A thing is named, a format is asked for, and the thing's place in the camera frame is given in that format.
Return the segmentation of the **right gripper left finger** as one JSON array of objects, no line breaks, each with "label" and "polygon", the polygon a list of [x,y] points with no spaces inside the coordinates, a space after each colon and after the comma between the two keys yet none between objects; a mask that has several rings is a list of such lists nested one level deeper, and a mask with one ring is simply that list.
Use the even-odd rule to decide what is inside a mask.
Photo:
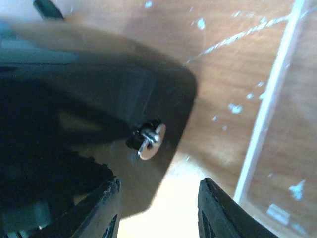
[{"label": "right gripper left finger", "polygon": [[121,217],[121,182],[103,182],[70,212],[39,231],[41,238],[115,238]]}]

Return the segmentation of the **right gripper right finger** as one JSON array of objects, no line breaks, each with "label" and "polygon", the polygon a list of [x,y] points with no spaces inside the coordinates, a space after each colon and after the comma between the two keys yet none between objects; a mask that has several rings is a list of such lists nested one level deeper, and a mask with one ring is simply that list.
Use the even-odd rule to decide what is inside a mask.
[{"label": "right gripper right finger", "polygon": [[201,238],[275,238],[211,178],[200,181],[198,230]]}]

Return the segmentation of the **black metronome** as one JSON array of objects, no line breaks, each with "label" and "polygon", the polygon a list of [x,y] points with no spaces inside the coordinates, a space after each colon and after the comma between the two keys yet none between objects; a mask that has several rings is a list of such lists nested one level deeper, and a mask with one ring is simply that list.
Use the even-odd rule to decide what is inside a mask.
[{"label": "black metronome", "polygon": [[40,238],[119,178],[108,161],[166,170],[196,92],[187,67],[134,40],[63,21],[1,19],[1,237]]}]

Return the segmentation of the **clear plastic metronome cover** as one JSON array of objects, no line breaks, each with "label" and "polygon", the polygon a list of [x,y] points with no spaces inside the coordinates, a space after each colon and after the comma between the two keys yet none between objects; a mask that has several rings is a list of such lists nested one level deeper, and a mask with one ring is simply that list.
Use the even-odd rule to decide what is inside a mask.
[{"label": "clear plastic metronome cover", "polygon": [[279,237],[316,237],[316,1],[204,0],[190,17],[203,42],[182,161]]}]

